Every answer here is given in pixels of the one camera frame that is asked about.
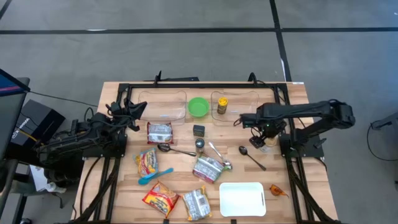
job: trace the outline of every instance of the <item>red snack bag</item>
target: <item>red snack bag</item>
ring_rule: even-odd
[[[166,215],[166,218],[173,210],[180,196],[171,191],[166,185],[158,182],[142,199],[146,204],[158,209]]]

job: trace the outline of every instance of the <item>blue plastic spoon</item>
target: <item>blue plastic spoon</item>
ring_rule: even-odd
[[[158,172],[157,174],[153,175],[152,177],[149,177],[149,178],[143,178],[143,177],[141,177],[141,178],[138,180],[138,184],[139,184],[139,185],[146,185],[146,184],[148,184],[152,179],[158,178],[158,177],[160,177],[160,176],[163,175],[163,174],[168,174],[168,173],[171,173],[171,172],[173,172],[173,171],[174,171],[173,168],[168,168],[167,170],[165,170],[165,171],[163,171],[163,172]]]

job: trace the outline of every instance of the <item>yellow condiment bottle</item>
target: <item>yellow condiment bottle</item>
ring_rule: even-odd
[[[221,97],[220,99],[218,99],[217,113],[225,114],[227,105],[228,99],[226,97]]]

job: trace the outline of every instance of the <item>black box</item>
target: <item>black box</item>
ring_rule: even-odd
[[[46,142],[51,139],[64,120],[65,118],[55,110],[34,100],[29,100],[21,109],[11,142],[31,149],[35,141],[21,133],[19,129],[33,138]]]
[[[205,127],[201,125],[193,125],[193,135],[199,137],[205,137]]]

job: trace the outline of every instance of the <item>computer monitor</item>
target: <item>computer monitor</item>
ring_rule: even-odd
[[[30,88],[0,69],[0,96],[9,96],[30,91]]]

